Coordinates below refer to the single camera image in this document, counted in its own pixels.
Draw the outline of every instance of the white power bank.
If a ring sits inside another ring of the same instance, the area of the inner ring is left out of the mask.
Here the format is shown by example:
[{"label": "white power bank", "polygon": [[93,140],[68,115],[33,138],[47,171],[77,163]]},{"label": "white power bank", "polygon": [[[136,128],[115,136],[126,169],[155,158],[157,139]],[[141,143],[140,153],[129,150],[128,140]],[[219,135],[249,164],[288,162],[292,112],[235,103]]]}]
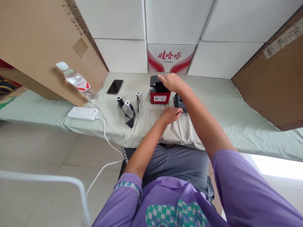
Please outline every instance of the white power bank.
[{"label": "white power bank", "polygon": [[99,113],[100,111],[95,108],[73,107],[67,116],[74,119],[94,121],[96,118],[98,118],[97,116]]}]

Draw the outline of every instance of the phone screen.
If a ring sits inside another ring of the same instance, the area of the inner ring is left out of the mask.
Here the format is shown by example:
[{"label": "phone screen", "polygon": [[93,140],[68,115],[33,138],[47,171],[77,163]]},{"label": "phone screen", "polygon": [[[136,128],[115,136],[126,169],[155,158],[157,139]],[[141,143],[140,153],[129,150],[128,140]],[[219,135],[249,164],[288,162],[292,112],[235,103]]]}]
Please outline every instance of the phone screen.
[{"label": "phone screen", "polygon": [[123,80],[114,80],[114,82],[111,84],[110,88],[108,89],[108,94],[118,94],[121,86],[123,84]]}]

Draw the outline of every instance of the person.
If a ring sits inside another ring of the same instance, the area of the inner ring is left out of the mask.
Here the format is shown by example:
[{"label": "person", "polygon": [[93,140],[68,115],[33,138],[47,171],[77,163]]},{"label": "person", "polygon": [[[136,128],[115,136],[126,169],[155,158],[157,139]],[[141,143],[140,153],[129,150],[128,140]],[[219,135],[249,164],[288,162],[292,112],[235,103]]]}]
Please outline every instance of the person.
[{"label": "person", "polygon": [[[158,141],[182,113],[181,108],[166,108],[131,155],[92,226],[302,227],[303,216],[237,152],[191,88],[174,73],[158,78],[181,96],[206,151],[174,145],[163,153]],[[227,222],[208,201],[212,191],[205,182],[205,154]]]}]

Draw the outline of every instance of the t-shirt sleeve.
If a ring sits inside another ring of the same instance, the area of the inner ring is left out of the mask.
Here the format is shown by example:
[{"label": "t-shirt sleeve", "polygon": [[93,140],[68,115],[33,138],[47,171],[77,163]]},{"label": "t-shirt sleeve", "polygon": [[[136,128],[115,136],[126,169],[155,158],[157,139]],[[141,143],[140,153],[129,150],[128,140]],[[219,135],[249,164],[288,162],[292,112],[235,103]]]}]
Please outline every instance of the t-shirt sleeve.
[{"label": "t-shirt sleeve", "polygon": [[140,177],[133,173],[122,174],[92,227],[130,226],[141,198],[142,180]]},{"label": "t-shirt sleeve", "polygon": [[211,162],[231,226],[303,226],[303,216],[241,154],[220,150]]}]

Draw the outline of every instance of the mattress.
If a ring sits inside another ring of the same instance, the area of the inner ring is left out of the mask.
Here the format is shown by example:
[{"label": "mattress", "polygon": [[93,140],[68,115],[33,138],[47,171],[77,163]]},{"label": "mattress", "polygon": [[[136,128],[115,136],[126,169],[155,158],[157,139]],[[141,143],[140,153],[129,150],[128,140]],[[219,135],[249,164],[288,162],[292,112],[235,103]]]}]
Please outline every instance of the mattress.
[{"label": "mattress", "polygon": [[[100,110],[99,116],[106,121],[105,133],[110,141],[128,148],[138,147],[162,111],[166,107],[174,106],[173,92],[168,104],[150,103],[150,76],[155,74],[108,73],[104,86],[98,92],[101,101],[97,105],[86,104],[86,107]],[[231,80],[184,74],[179,76],[216,118],[239,152],[303,161],[303,128],[279,131],[245,103]],[[136,111],[133,128],[125,124],[127,118],[117,105],[117,95],[106,93],[114,79],[124,80],[118,95],[124,101],[130,101]],[[143,98],[139,104],[139,113],[137,91],[142,93]],[[72,107],[68,101],[46,100],[32,91],[26,91],[0,110],[0,119],[50,125],[66,131],[104,138],[105,126],[101,119],[70,119],[66,115]],[[183,113],[178,121],[166,127],[159,142],[204,150],[187,113]]]}]

